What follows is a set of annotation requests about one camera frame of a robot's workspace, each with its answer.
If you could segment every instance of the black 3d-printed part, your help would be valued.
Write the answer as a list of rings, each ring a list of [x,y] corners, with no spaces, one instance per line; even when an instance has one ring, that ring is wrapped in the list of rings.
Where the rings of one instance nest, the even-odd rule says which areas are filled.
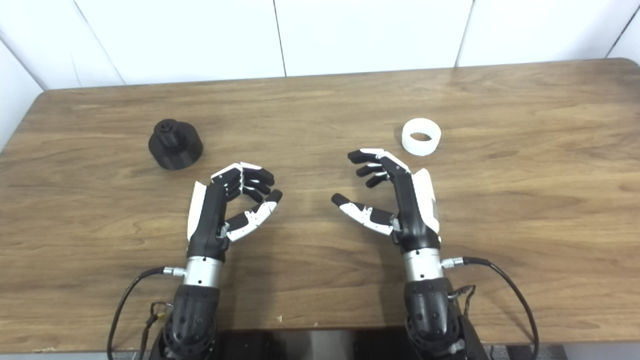
[[[149,138],[149,151],[161,167],[180,170],[200,158],[202,141],[191,124],[164,119],[154,127]]]

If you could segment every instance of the white ring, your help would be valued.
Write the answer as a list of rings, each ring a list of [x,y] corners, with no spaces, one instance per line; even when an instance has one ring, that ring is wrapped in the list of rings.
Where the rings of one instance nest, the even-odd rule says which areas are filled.
[[[420,133],[430,137],[430,140],[420,141],[411,137],[412,134]],[[409,120],[402,128],[402,146],[413,155],[425,156],[436,150],[442,131],[435,122],[418,118]]]

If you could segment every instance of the cable connector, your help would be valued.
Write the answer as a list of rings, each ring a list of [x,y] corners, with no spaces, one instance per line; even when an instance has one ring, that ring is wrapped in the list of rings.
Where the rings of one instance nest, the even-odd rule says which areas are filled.
[[[187,270],[183,268],[173,268],[166,266],[163,270],[163,274],[184,277],[187,274]]]
[[[463,258],[449,258],[449,259],[443,259],[440,261],[440,266],[442,266],[443,269],[450,269],[456,266],[463,266],[463,265],[465,265]]]

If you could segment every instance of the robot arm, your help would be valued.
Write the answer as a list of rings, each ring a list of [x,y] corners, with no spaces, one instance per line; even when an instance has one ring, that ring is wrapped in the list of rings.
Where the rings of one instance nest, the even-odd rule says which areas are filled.
[[[400,246],[408,282],[404,303],[406,329],[413,346],[425,359],[487,359],[468,318],[458,305],[459,294],[444,276],[440,263],[440,223],[431,176],[426,169],[414,174],[406,164],[383,149],[360,149],[348,154],[351,162],[368,163],[356,171],[373,188],[389,180],[394,185],[397,216],[351,202],[337,193],[332,201],[365,227],[391,235]]]
[[[247,163],[231,164],[213,174],[211,183],[196,182],[187,225],[187,267],[184,281],[152,349],[150,359],[207,359],[216,335],[216,310],[220,299],[220,274],[225,252],[258,228],[282,198],[271,191],[273,174]],[[227,202],[242,193],[258,204],[225,220]]]

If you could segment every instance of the black cable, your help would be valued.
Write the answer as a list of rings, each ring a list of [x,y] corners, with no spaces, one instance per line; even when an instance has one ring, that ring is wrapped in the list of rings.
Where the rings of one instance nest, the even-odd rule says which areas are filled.
[[[471,286],[471,291],[469,295],[467,295],[467,299],[465,300],[465,316],[469,316],[469,306],[471,306],[471,297],[476,293],[476,286]]]
[[[151,325],[153,325],[157,320],[158,316],[156,314],[151,314],[149,319],[147,319],[145,328],[142,330],[142,336],[140,338],[140,349],[138,350],[138,359],[142,360],[145,357],[145,351],[147,351],[147,340],[149,339],[149,329],[151,329]]]
[[[160,268],[149,269],[145,272],[142,272],[137,278],[133,280],[131,285],[124,291],[122,295],[122,299],[120,299],[120,303],[118,303],[118,307],[116,308],[116,313],[113,315],[113,321],[111,322],[111,330],[109,330],[109,337],[107,338],[107,358],[109,360],[113,360],[113,336],[116,333],[116,327],[118,326],[118,320],[120,319],[120,313],[122,312],[122,308],[124,307],[125,301],[127,301],[127,297],[136,287],[136,285],[144,278],[149,277],[155,274],[163,274],[164,266]]]
[[[529,324],[531,325],[531,332],[533,333],[533,352],[531,354],[531,359],[535,360],[538,358],[538,352],[540,351],[540,335],[538,335],[538,326],[536,325],[536,319],[533,318],[533,312],[527,303],[527,300],[524,298],[524,295],[518,289],[518,286],[511,280],[509,275],[506,272],[502,271],[496,264],[488,261],[487,259],[481,258],[462,258],[465,265],[467,264],[476,264],[476,265],[484,265],[489,266],[493,269],[493,271],[497,272],[506,282],[509,284],[513,292],[516,293],[518,300],[524,307],[524,311],[527,313],[527,317],[529,318]]]

